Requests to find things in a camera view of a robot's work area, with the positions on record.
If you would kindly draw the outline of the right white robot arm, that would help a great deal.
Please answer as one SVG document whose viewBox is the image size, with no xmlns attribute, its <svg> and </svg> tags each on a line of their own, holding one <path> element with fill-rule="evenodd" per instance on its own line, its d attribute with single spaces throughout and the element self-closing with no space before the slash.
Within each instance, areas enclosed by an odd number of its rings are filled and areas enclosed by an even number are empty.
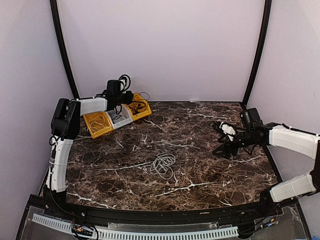
<svg viewBox="0 0 320 240">
<path fill-rule="evenodd" d="M 291 198 L 299 198 L 320 191 L 320 136 L 317 133 L 293 128 L 284 123 L 263 123 L 256 108 L 240 113 L 243 127 L 216 121 L 213 129 L 220 134 L 218 146 L 213 155 L 230 159 L 239 149 L 247 147 L 272 146 L 287 149 L 314 160 L 313 170 L 291 180 L 276 184 L 266 190 L 260 202 L 255 205 L 255 213 L 266 217 L 280 203 Z"/>
</svg>

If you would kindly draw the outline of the grey plastic bin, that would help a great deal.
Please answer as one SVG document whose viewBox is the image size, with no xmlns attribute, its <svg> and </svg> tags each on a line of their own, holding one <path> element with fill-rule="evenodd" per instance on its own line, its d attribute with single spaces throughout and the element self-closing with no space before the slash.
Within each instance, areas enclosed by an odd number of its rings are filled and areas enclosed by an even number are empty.
<svg viewBox="0 0 320 240">
<path fill-rule="evenodd" d="M 122 104 L 115 109 L 106 112 L 114 130 L 122 128 L 133 122 L 130 108 Z"/>
</svg>

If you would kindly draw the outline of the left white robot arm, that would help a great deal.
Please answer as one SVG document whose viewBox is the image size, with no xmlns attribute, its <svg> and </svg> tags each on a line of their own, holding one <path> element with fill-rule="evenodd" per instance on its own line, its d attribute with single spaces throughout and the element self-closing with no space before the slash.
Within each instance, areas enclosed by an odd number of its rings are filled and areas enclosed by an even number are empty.
<svg viewBox="0 0 320 240">
<path fill-rule="evenodd" d="M 51 120 L 49 177 L 46 186 L 61 193 L 66 190 L 68 158 L 74 140 L 80 132 L 81 117 L 104 113 L 123 104 L 131 104 L 134 94 L 129 90 L 131 78 L 123 74 L 107 81 L 106 89 L 93 97 L 59 99 Z"/>
</svg>

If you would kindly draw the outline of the yellow plastic bin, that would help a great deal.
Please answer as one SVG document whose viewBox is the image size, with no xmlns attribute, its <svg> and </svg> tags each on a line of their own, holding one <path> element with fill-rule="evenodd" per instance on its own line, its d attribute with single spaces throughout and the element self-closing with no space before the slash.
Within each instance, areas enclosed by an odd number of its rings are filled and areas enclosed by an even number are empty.
<svg viewBox="0 0 320 240">
<path fill-rule="evenodd" d="M 127 107 L 131 110 L 134 122 L 152 114 L 148 99 L 145 99 L 142 94 L 138 92 L 134 93 L 133 102 L 127 105 Z"/>
<path fill-rule="evenodd" d="M 85 123 L 93 139 L 112 132 L 114 129 L 106 112 L 85 114 Z"/>
</svg>

